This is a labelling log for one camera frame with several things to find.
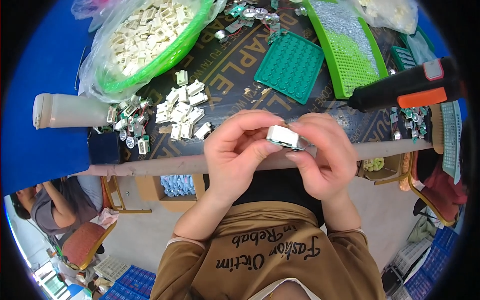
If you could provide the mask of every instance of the green tray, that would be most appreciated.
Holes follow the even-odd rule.
[[[410,35],[411,37],[414,37],[417,33],[420,33],[423,38],[425,39],[425,42],[427,43],[428,45],[428,48],[430,49],[431,52],[435,52],[435,46],[433,45],[432,41],[430,41],[430,39],[428,38],[427,34],[422,30],[422,28],[420,26],[417,25],[417,30],[415,31],[414,34]],[[408,50],[410,50],[410,52],[412,51],[412,49],[410,49],[410,46],[408,45],[407,43],[407,34],[404,34],[404,33],[401,33],[398,35],[400,37],[400,39],[402,40],[402,42],[405,44],[405,46],[408,48]]]
[[[291,32],[280,34],[253,79],[305,104],[324,58],[322,48],[311,41]]]
[[[323,1],[337,3],[335,0]],[[371,69],[372,65],[368,59],[365,59],[364,56],[360,54],[358,48],[355,47],[356,44],[351,41],[348,36],[329,33],[324,29],[315,10],[310,5],[309,0],[303,0],[303,6],[307,9],[308,17],[313,24],[320,45],[325,53],[325,60],[327,61],[328,70],[332,77],[335,98],[348,99],[353,91],[351,88],[347,89],[347,87],[367,85],[388,76],[382,53],[365,20],[358,18],[370,42],[379,76],[367,74],[364,71],[365,69]]]
[[[97,70],[96,78],[100,87],[105,93],[118,93],[136,84],[148,82],[152,77],[159,76],[173,68],[187,56],[197,42],[212,4],[213,0],[202,0],[200,10],[188,24],[187,28],[165,51],[134,75],[125,78],[122,74],[118,75]]]
[[[399,71],[410,69],[417,65],[413,59],[412,53],[407,48],[392,46],[390,52],[392,53],[392,58]]]

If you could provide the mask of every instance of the gray shirt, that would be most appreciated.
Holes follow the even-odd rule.
[[[67,233],[69,231],[73,232],[77,230],[81,224],[97,216],[94,204],[82,190],[76,176],[62,181],[58,190],[76,213],[77,219],[72,225],[60,228],[53,219],[52,209],[55,207],[55,204],[45,188],[43,188],[35,195],[36,201],[30,211],[32,219],[43,232],[51,235]]]

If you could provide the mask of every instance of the finger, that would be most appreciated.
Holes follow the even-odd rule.
[[[291,123],[289,127],[292,131],[306,137],[322,152],[334,174],[341,176],[348,173],[346,160],[349,159],[350,153],[343,143],[338,142],[336,135],[313,123]]]
[[[344,143],[348,148],[353,148],[351,146],[350,139],[343,130],[343,128],[338,124],[338,122],[327,113],[308,113],[301,116],[298,121],[299,123],[315,123],[319,126],[324,127],[326,130],[329,130],[331,133],[337,135],[337,137]]]
[[[235,158],[235,163],[238,163],[240,168],[244,168],[247,173],[253,174],[262,160],[282,149],[282,146],[272,144],[267,140],[257,140]]]
[[[245,131],[283,124],[284,120],[270,112],[260,110],[236,114],[223,122],[213,131],[206,140],[206,146],[214,147],[217,151],[232,151]]]
[[[251,143],[264,139],[267,136],[267,131],[259,131],[254,135],[242,135],[237,142],[237,145],[235,146],[235,153],[242,153]]]
[[[306,118],[323,118],[323,119],[333,119],[333,117],[328,113],[318,113],[318,112],[309,112],[304,115],[301,115],[298,118],[298,121],[306,119]]]
[[[293,161],[299,168],[303,186],[307,192],[315,193],[322,189],[324,178],[318,169],[315,158],[307,151],[289,151],[285,156]]]

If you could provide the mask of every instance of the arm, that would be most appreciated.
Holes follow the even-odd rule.
[[[174,237],[207,240],[235,200],[250,186],[253,173],[269,154],[281,146],[268,142],[268,127],[284,121],[264,110],[242,110],[208,136],[204,145],[210,187],[183,214]]]
[[[357,208],[350,200],[347,189],[332,201],[322,201],[322,210],[329,232],[358,229],[361,226]]]
[[[77,216],[65,197],[57,191],[50,181],[44,182],[43,188],[55,204],[55,208],[52,209],[52,216],[55,223],[57,223],[60,228],[68,227],[75,223]]]
[[[223,201],[218,195],[207,190],[203,197],[177,221],[172,237],[205,241],[212,235],[231,206],[232,202]]]

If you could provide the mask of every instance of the woman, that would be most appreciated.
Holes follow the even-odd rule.
[[[103,196],[97,176],[72,176],[37,184],[10,195],[17,215],[32,218],[40,229],[57,235],[73,232],[98,215]]]
[[[272,125],[285,123],[244,110],[205,141],[209,187],[176,223],[150,299],[385,298],[347,192],[357,153],[343,129],[328,114],[300,117],[288,127],[316,158],[290,151],[298,170],[254,174],[281,150],[265,139]]]

